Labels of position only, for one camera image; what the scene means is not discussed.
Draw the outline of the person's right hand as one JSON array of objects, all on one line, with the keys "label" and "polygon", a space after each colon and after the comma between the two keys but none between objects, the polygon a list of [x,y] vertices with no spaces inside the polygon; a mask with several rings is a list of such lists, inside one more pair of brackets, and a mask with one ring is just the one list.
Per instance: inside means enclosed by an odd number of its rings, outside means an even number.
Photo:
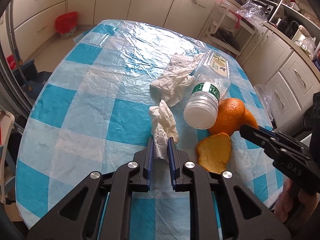
[{"label": "person's right hand", "polygon": [[299,201],[302,209],[292,218],[293,226],[301,227],[307,223],[318,205],[316,194],[309,195],[303,189],[300,189],[291,179],[287,179],[283,185],[283,191],[279,195],[274,206],[274,215],[285,223],[289,218],[290,211],[293,210],[295,200]]}]

